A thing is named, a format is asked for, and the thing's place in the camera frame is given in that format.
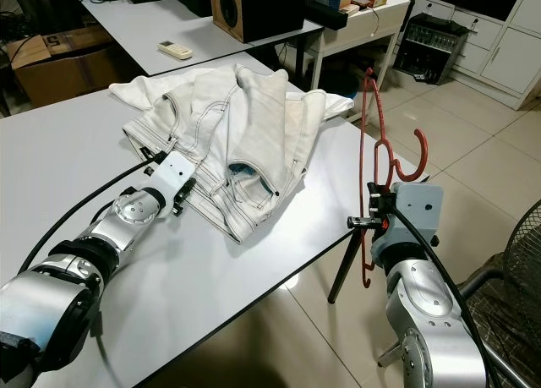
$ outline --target white desk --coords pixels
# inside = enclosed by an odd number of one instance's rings
[[[224,63],[270,72],[244,53],[204,67]],[[138,162],[121,127],[139,114],[100,91],[0,120],[2,284],[58,217]],[[367,136],[367,181],[373,145]],[[115,387],[113,378],[135,385],[320,257],[348,235],[347,216],[358,214],[358,147],[357,128],[340,118],[326,122],[298,192],[243,245],[187,205],[180,217],[156,223],[101,300],[110,368],[96,339],[88,337],[73,363],[43,374],[35,386],[108,388]],[[405,171],[412,169],[402,163]],[[54,244],[76,237],[104,202],[144,177],[137,172],[125,178],[74,215],[36,262]]]
[[[305,20],[301,30],[241,43],[214,25],[212,17],[200,18],[178,0],[138,4],[128,0],[107,3],[84,0],[82,3],[149,76],[323,30]],[[158,52],[157,44],[165,40],[191,49],[194,55],[180,61]]]
[[[366,8],[353,14],[347,19],[346,27],[342,29],[325,29],[319,36],[309,37],[307,53],[315,57],[311,88],[318,87],[321,63],[324,57],[382,37],[391,36],[383,65],[378,74],[377,82],[380,87],[391,62],[392,52],[408,6],[408,0],[387,0],[387,4],[383,6],[373,9]],[[347,120],[352,122],[359,118],[360,114],[358,113]]]

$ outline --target fan grille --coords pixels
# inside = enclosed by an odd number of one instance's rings
[[[504,254],[507,298],[541,352],[541,200],[518,222]]]

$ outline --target wooden speaker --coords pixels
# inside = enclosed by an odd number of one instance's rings
[[[304,0],[210,0],[214,23],[245,43],[303,28]]]

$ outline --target tiled floor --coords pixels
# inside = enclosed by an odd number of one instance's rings
[[[456,81],[435,87],[391,70],[382,98],[396,153],[416,163],[420,127],[433,183],[445,191],[437,253],[463,281],[502,251],[522,213],[541,198],[541,102],[516,112]],[[378,129],[369,126],[370,134]],[[395,388],[402,368],[375,359],[395,337],[385,277],[363,288],[359,258],[335,305],[326,295],[347,242],[273,292],[150,384],[193,388]]]

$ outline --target black table leg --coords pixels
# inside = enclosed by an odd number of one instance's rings
[[[297,37],[297,57],[295,59],[295,85],[301,86],[303,82],[304,48],[306,47],[306,35]]]
[[[331,291],[329,292],[329,297],[327,298],[329,303],[334,303],[336,301],[336,297],[342,288],[342,284],[346,280],[349,268],[352,266],[353,259],[355,258],[355,255],[357,255],[358,248],[361,246],[362,239],[363,231],[361,229],[353,232],[352,238],[349,240],[349,244],[347,245],[344,258],[342,259],[342,263],[340,264],[340,268],[338,269],[338,273],[336,274],[335,281],[332,284]]]

